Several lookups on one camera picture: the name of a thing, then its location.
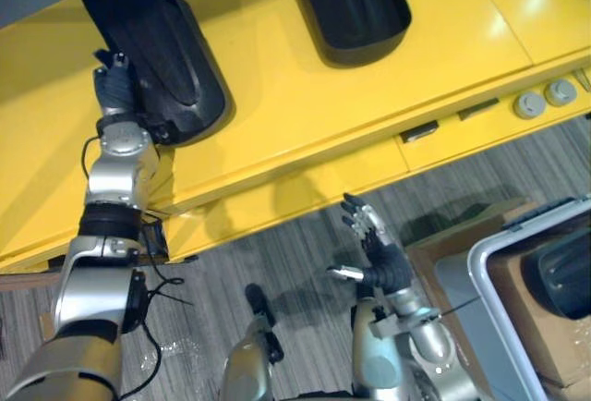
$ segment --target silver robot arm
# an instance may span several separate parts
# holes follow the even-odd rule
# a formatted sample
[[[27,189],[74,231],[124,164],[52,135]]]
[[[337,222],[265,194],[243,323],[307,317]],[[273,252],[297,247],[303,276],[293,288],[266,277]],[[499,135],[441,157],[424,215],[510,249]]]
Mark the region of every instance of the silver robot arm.
[[[381,307],[383,312],[380,316],[376,316],[373,307],[369,314],[366,313],[362,321],[364,325],[358,325],[356,321],[353,374],[357,393],[372,399],[406,400],[410,399],[407,394],[413,393],[412,386],[416,386],[422,399],[485,399],[486,396],[480,393],[462,367],[452,335],[440,322],[440,312],[431,308],[411,287],[412,268],[396,238],[388,232],[373,207],[355,196],[345,194],[344,199],[342,207],[349,213],[344,216],[344,222],[361,239],[372,265],[365,269],[332,266],[328,273],[339,279],[380,287],[385,297],[382,300],[366,298],[374,306]],[[402,363],[398,358],[390,357],[392,343],[386,341],[389,338],[395,338]],[[368,350],[367,357],[362,352],[363,347]],[[393,367],[398,366],[398,374],[401,375],[388,395],[383,395],[383,388],[376,387],[375,383],[368,384],[373,375],[364,363],[364,360],[372,359],[369,355],[379,355],[381,350],[386,350],[383,358],[389,360]],[[412,375],[408,374],[406,367],[410,368]]]
[[[134,119],[127,58],[95,71],[103,110],[101,155],[89,174],[78,235],[69,244],[54,301],[55,336],[29,359],[8,401],[113,401],[120,397],[120,336],[144,319],[141,216],[158,164],[151,136]]]

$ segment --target yellow table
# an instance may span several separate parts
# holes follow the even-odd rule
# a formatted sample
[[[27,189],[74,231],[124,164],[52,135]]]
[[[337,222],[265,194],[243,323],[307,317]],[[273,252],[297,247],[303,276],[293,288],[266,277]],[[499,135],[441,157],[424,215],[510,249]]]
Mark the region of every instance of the yellow table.
[[[591,65],[589,0],[408,0],[402,44],[348,69],[322,63],[296,0],[187,1],[236,113],[211,138],[163,149],[151,206],[174,216],[172,261],[591,110],[572,77],[575,103],[530,121],[511,110],[519,91]],[[63,253],[76,232],[101,45],[79,0],[0,30],[0,270]],[[480,115],[455,113],[493,97]],[[396,136],[434,119],[427,138]]]

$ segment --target gray carpet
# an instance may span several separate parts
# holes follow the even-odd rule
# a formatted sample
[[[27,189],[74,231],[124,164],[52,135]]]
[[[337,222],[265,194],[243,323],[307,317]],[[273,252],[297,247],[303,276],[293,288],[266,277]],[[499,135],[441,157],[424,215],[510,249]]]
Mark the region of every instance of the gray carpet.
[[[474,203],[517,196],[544,202],[588,193],[590,143],[589,121],[577,118],[380,188],[365,198],[408,244],[445,228]],[[436,217],[425,218],[427,214]],[[340,217],[340,209],[332,206],[207,251],[195,262],[165,267],[166,274],[187,280],[185,286],[167,292],[195,305],[154,300],[148,322],[163,345],[163,366],[156,380],[130,399],[214,399],[226,354],[251,318],[242,294],[250,282],[263,286],[279,320],[276,333],[285,360],[275,367],[275,395],[348,389],[354,289],[322,273],[335,261],[361,261]],[[153,273],[146,272],[155,284]],[[38,316],[50,309],[50,298],[48,288],[0,295],[5,325],[0,396],[40,344]],[[141,331],[127,335],[124,347],[128,389],[150,373],[155,354]]]

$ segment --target wire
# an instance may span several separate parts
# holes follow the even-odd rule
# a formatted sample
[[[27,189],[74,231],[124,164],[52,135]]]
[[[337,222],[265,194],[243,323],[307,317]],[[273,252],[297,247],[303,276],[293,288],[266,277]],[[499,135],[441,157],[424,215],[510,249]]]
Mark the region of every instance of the wire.
[[[156,377],[156,374],[158,373],[158,370],[160,369],[160,366],[163,362],[162,348],[161,348],[160,344],[158,344],[158,341],[156,341],[154,339],[154,336],[151,334],[150,329],[148,328],[148,324],[146,323],[146,320],[141,322],[141,328],[143,329],[144,334],[146,334],[148,341],[151,342],[151,344],[154,346],[154,349],[156,350],[156,365],[154,366],[153,371],[151,371],[150,376],[148,378],[146,378],[146,380],[142,384],[137,386],[135,389],[130,390],[126,394],[123,394],[119,398],[119,400],[124,400],[126,398],[129,398],[130,396],[135,395],[137,392],[141,392],[143,389],[145,389],[148,386],[148,384],[150,384],[152,382],[152,380]]]
[[[441,315],[440,318],[443,318],[444,316],[449,315],[450,313],[454,313],[456,310],[459,309],[463,309],[465,306],[467,306],[468,304],[472,304],[474,301],[478,301],[480,299],[480,297],[474,297],[472,299],[468,299],[466,302],[463,302],[462,304],[460,304],[459,306],[454,307],[453,309],[444,311]]]
[[[86,151],[89,149],[89,145],[94,140],[99,140],[100,136],[92,136],[84,141],[84,145],[82,146],[82,154],[80,155],[80,164],[82,165],[82,172],[84,176],[88,179],[89,178],[89,171],[86,168]]]
[[[162,219],[159,218],[158,216],[156,216],[154,214],[150,214],[150,213],[147,213],[147,214],[150,217],[154,218],[155,220],[162,222]],[[169,298],[173,301],[177,301],[182,304],[187,304],[187,305],[192,306],[193,303],[190,301],[185,301],[182,298],[172,297],[172,296],[166,295],[160,291],[163,287],[168,286],[168,285],[181,286],[182,284],[185,283],[185,280],[180,277],[167,278],[160,271],[160,269],[156,265],[156,261],[154,260],[154,257],[152,256],[152,252],[150,249],[150,241],[148,239],[148,234],[146,233],[145,224],[141,227],[141,232],[142,232],[142,235],[144,236],[144,239],[146,242],[146,251],[148,253],[148,258],[150,259],[151,267],[154,270],[154,272],[158,275],[158,277],[161,279],[161,282],[156,287],[154,287],[152,290],[148,291],[148,303],[146,305],[146,313],[148,313],[148,310],[150,309],[150,304],[151,304],[152,300],[154,299],[154,297],[156,297],[156,296]],[[168,250],[165,247],[163,247],[161,245],[157,245],[156,247],[158,250],[161,250],[162,252],[164,252],[166,254],[168,253]],[[148,386],[148,384],[150,384],[152,382],[152,380],[156,377],[156,374],[158,373],[158,370],[160,369],[160,367],[162,365],[162,361],[163,361],[162,347],[160,346],[158,341],[156,341],[154,336],[151,334],[150,328],[148,327],[148,324],[146,323],[145,319],[141,322],[141,328],[143,329],[144,334],[146,334],[148,341],[150,341],[150,343],[154,346],[154,349],[156,350],[156,365],[154,366],[154,369],[151,371],[150,376],[148,376],[148,378],[146,378],[146,380],[142,384],[138,385],[136,388],[121,395],[121,397],[119,398],[120,401],[122,401],[126,398],[129,398],[130,396],[132,396],[132,395],[136,394],[137,392],[140,392],[141,390],[146,388]]]

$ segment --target gray knob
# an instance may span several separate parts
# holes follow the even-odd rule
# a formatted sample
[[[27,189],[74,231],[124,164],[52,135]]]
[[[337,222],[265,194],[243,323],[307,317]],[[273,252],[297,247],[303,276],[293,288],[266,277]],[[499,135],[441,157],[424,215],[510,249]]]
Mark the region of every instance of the gray knob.
[[[523,119],[533,119],[544,113],[546,101],[539,94],[527,91],[515,100],[513,110]]]
[[[566,79],[558,79],[550,83],[544,95],[549,103],[562,107],[576,99],[576,88]]]

